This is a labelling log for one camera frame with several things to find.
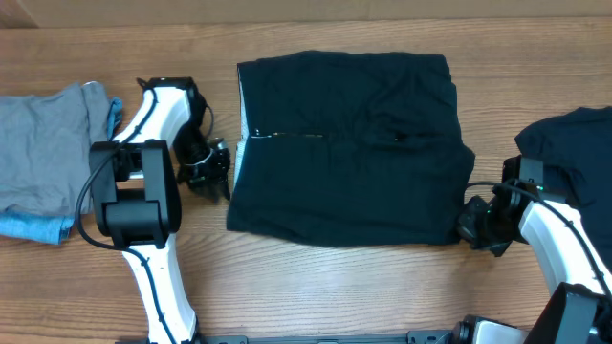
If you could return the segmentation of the black shorts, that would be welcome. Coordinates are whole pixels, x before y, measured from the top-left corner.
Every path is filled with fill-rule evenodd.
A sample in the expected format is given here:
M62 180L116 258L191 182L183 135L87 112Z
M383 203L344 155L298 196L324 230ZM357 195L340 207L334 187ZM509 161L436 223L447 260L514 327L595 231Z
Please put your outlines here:
M440 54L241 62L227 227L314 246L452 245L474 167Z

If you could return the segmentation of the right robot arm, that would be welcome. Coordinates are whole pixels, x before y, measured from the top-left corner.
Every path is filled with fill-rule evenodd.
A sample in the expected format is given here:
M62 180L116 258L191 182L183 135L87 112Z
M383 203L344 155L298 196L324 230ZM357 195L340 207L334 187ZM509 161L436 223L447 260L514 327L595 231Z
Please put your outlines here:
M513 242L529 245L551 297L529 331L468 315L448 343L608 343L611 340L611 273L565 195L544 183L542 161L505 160L492 199L472 197L456 230L475 250L503 255Z

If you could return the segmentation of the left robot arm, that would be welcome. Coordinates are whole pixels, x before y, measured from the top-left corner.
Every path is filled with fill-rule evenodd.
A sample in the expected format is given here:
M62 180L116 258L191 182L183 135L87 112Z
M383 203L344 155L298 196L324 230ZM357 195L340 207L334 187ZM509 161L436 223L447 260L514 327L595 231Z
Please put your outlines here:
M199 343L199 320L177 258L182 221L178 186L214 203L230 198L230 151L203 132L213 111L190 77L139 82L142 107L125 129L90 149L83 192L99 232L135 277L147 317L147 343Z

